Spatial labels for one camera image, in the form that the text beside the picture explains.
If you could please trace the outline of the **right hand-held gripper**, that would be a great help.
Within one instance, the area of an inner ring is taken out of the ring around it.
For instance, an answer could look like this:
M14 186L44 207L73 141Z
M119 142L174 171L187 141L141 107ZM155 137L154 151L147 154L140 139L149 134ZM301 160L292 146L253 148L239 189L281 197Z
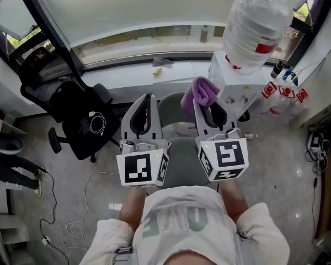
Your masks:
M247 140L232 107L217 99L209 108L193 101L197 157L210 181L239 178L249 167Z

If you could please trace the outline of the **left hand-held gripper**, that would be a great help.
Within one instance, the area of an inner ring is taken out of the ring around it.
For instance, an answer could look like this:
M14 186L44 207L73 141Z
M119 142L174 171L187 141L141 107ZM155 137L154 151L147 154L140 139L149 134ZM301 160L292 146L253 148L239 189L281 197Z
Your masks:
M116 157L121 185L161 187L169 163L169 143L161 139L158 101L152 93L130 106L121 122L121 136L131 139L120 141L121 154Z

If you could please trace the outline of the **purple cleaning cloth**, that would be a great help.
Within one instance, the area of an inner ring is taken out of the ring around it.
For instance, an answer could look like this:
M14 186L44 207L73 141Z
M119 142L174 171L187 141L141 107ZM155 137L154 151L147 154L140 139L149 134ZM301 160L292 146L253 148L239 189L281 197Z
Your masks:
M209 79L197 77L186 90L180 105L187 114L194 114L193 101L195 100L200 106L209 108L217 99L220 89Z

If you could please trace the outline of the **grey-green chair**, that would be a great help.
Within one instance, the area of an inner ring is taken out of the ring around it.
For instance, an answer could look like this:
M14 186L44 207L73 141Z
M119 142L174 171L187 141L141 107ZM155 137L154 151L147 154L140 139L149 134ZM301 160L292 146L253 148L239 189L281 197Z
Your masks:
M158 103L159 117L162 123L163 138L170 143L168 149L168 168L161 189L180 186L208 186L210 181L197 158L195 138L197 131L177 132L177 124L195 124L195 118L181 108L180 101L184 92L175 92L165 96Z

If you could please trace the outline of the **person's left forearm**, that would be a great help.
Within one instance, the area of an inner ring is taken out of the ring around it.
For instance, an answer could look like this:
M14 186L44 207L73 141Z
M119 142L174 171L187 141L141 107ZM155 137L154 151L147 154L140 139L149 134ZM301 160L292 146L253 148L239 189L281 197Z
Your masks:
M146 196L146 188L130 188L119 212L119 220L127 223L134 232L139 227Z

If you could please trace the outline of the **person's right forearm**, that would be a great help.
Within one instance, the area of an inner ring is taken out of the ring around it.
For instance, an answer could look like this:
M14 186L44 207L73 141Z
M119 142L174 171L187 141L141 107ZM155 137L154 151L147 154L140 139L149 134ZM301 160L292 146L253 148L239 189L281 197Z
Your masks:
M221 181L219 189L227 215L236 223L241 215L249 209L245 196L235 180Z

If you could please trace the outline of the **black office chair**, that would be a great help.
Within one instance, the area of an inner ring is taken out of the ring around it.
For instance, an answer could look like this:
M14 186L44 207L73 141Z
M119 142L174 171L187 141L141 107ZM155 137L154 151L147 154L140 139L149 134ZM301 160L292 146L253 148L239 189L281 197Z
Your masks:
M70 72L63 76L43 77L41 71L56 61L63 61ZM113 98L100 83L90 87L79 76L68 50L58 48L49 52L44 47L35 49L19 69L22 83L20 92L26 99L43 108L61 124L64 136L51 128L50 145L55 153L62 143L69 144L79 160L96 162L96 153L108 142L115 143L114 134L121 126L120 116L112 108ZM88 118L90 132L83 134L80 120Z

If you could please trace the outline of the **grey folded sheet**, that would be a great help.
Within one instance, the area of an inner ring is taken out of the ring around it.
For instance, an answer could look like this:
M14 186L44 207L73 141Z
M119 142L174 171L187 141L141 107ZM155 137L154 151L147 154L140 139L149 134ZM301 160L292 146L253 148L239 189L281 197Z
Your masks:
M160 57L154 57L152 61L152 66L153 67L167 67L167 68L172 68L173 66L173 61L169 59L164 59Z

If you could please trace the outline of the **black bottle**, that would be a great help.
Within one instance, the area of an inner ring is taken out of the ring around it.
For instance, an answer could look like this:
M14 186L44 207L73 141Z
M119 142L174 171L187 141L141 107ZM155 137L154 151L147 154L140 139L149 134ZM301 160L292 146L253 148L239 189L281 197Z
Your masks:
M276 78L284 68L286 68L286 64L283 61L279 61L271 71L271 77Z

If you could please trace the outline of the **large plastic-wrapped water jug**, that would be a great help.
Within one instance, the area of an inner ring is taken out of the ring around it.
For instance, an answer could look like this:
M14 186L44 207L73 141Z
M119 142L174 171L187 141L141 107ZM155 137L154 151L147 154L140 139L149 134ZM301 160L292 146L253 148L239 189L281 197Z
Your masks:
M223 50L240 73L261 67L290 26L293 9L287 0L234 0L223 34Z

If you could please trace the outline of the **person's white shirt torso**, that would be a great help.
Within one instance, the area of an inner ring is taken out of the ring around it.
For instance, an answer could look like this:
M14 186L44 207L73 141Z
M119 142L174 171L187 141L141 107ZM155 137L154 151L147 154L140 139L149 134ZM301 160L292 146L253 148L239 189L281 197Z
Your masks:
M265 203L235 223L220 189L167 188L147 195L134 232L101 220L80 265L287 265L290 248Z

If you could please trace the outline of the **large black-framed window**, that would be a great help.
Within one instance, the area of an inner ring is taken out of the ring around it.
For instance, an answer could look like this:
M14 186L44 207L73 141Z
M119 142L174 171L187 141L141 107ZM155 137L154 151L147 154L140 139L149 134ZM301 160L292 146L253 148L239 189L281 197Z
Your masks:
M269 58L294 65L331 0L287 0L290 26ZM161 52L223 50L234 0L0 0L0 57L14 71L38 47L65 48L78 70ZM207 42L200 32L208 26Z

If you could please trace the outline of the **white cabinet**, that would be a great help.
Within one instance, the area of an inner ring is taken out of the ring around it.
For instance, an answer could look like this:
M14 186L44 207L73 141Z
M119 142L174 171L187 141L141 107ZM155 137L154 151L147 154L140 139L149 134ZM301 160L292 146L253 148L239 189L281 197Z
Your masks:
M308 107L294 120L294 127L317 122L331 111L331 17L297 65L298 86L308 93Z

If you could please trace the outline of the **grey round stool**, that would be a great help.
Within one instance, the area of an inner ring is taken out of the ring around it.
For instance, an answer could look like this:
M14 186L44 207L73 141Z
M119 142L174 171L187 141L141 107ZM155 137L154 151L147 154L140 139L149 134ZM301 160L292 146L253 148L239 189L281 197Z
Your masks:
M23 147L24 143L18 136L0 132L0 154L16 155Z

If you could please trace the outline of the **white shelf unit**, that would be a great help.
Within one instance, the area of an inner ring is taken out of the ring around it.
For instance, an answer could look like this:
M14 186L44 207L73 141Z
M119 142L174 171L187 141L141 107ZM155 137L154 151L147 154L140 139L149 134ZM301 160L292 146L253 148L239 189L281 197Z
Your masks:
M5 265L34 265L34 260L17 244L29 240L27 226L10 214L10 191L22 186L0 181L0 258Z

